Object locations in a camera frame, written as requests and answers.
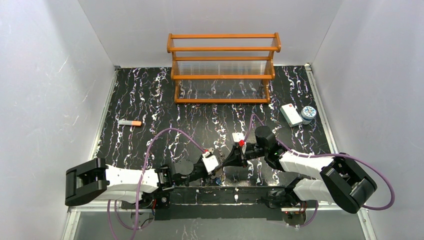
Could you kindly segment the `cluster of tagged keys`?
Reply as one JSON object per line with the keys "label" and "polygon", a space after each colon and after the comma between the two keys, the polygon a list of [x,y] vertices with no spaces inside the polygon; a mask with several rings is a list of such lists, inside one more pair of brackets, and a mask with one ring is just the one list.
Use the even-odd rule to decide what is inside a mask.
{"label": "cluster of tagged keys", "polygon": [[221,152],[217,159],[220,165],[214,170],[214,173],[211,175],[211,179],[213,183],[220,185],[225,178],[223,163],[226,159],[226,155]]}

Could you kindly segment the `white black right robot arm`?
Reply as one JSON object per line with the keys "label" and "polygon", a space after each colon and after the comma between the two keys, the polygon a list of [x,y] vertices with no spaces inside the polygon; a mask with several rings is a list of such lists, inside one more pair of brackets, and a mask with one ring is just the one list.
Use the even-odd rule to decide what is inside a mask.
{"label": "white black right robot arm", "polygon": [[271,190],[260,199],[269,208],[324,201],[355,214],[378,188],[365,170],[346,154],[307,156],[284,147],[267,126],[257,127],[254,134],[255,143],[243,139],[234,142],[223,167],[246,167],[249,160],[263,158],[274,170],[301,175],[282,190]]}

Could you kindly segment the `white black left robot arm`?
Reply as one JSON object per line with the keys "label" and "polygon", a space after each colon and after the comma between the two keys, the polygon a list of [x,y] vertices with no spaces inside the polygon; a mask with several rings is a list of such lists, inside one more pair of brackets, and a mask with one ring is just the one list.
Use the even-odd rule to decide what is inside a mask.
{"label": "white black left robot arm", "polygon": [[158,199],[175,187],[212,177],[222,167],[211,153],[202,154],[196,163],[179,160],[145,170],[119,168],[107,164],[104,158],[94,158],[66,171],[64,203],[76,207],[94,200],[136,204],[142,199]]}

